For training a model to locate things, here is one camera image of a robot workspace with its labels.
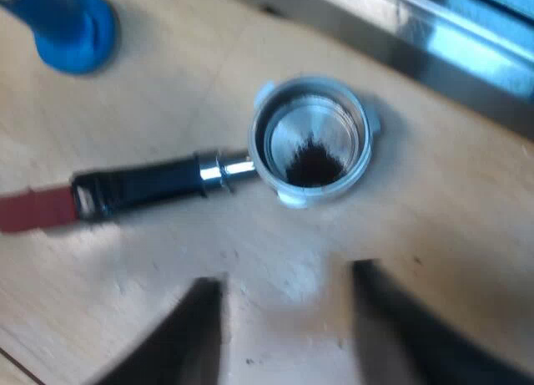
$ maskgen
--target blue tamper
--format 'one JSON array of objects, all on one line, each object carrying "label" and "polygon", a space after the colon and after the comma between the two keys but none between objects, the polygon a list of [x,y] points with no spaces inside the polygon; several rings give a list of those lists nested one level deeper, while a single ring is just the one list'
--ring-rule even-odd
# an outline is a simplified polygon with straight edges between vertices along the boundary
[{"label": "blue tamper", "polygon": [[117,28],[105,0],[0,0],[33,31],[41,59],[65,73],[89,73],[113,51]]}]

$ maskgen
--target wooden surface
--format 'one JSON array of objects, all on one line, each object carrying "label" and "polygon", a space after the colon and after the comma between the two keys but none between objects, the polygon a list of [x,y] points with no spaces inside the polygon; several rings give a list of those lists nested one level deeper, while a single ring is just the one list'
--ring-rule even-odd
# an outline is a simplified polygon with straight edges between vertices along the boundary
[{"label": "wooden surface", "polygon": [[0,25],[0,191],[242,148],[268,80],[376,96],[384,131],[341,200],[288,210],[261,181],[202,200],[0,236],[0,345],[47,384],[87,382],[197,276],[227,275],[221,383],[360,383],[346,262],[380,257],[491,352],[534,373],[534,145],[308,28],[235,0],[113,0],[116,59],[73,78]]},{"label": "wooden surface", "polygon": [[34,385],[26,374],[0,355],[0,385]]}]

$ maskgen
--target ground coffee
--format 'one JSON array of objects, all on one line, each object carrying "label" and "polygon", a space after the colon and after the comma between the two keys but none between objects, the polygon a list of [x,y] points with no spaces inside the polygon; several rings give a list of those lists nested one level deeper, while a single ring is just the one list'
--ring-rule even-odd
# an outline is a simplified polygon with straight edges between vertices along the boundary
[{"label": "ground coffee", "polygon": [[321,187],[337,180],[342,171],[341,162],[322,143],[316,143],[309,137],[296,151],[285,174],[292,185]]}]

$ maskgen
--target metal filter basket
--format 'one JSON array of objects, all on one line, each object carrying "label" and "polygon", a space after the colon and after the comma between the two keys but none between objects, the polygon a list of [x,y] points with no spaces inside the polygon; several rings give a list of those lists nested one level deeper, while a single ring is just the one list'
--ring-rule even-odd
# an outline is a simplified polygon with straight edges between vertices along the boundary
[{"label": "metal filter basket", "polygon": [[[261,178],[284,204],[304,208],[345,193],[363,175],[379,131],[374,111],[364,109],[346,85],[303,77],[271,87],[260,100],[249,132],[249,154]],[[291,183],[288,170],[308,143],[320,144],[340,165],[340,174],[330,183]]]}]

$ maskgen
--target black handle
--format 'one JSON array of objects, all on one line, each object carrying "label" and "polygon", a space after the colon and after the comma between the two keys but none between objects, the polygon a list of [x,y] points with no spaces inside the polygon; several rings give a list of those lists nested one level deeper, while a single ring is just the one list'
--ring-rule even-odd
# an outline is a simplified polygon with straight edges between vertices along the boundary
[{"label": "black handle", "polygon": [[75,175],[72,190],[78,216],[83,220],[103,220],[137,206],[180,195],[204,194],[196,156]]}]

